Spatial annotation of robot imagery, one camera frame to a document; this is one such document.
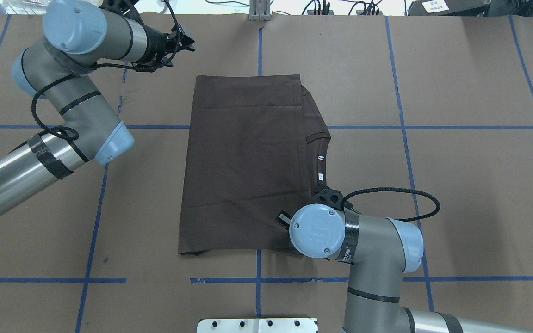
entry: light blue cap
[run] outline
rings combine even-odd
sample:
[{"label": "light blue cap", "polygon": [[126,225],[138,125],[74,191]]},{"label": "light blue cap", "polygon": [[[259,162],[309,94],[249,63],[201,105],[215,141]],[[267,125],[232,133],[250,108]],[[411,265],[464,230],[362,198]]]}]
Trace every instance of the light blue cap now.
[{"label": "light blue cap", "polygon": [[43,18],[44,35],[57,49],[72,55],[95,50],[108,24],[101,9],[79,0],[55,0]]},{"label": "light blue cap", "polygon": [[[28,95],[34,97],[36,95],[36,90],[32,88],[32,85],[30,85],[30,82],[28,82],[28,79],[26,78],[26,75],[24,74],[24,70],[22,69],[22,58],[24,57],[24,52],[15,59],[13,62],[13,65],[11,65],[11,77],[13,78],[13,82],[28,93]],[[39,99],[46,99],[44,95],[40,95]]]},{"label": "light blue cap", "polygon": [[98,150],[94,159],[102,165],[108,164],[120,154],[131,149],[134,144],[135,139],[133,139],[131,132],[129,132],[124,122],[120,122],[110,133],[100,150]]},{"label": "light blue cap", "polygon": [[289,237],[303,255],[325,258],[341,248],[345,222],[334,209],[319,203],[309,204],[291,219]]},{"label": "light blue cap", "polygon": [[423,259],[423,251],[425,245],[423,244],[423,234],[419,228],[412,223],[398,221],[387,217],[398,232],[400,241],[402,242],[402,249],[404,249],[404,261],[406,266],[404,272],[414,272],[421,266],[421,259]]}]

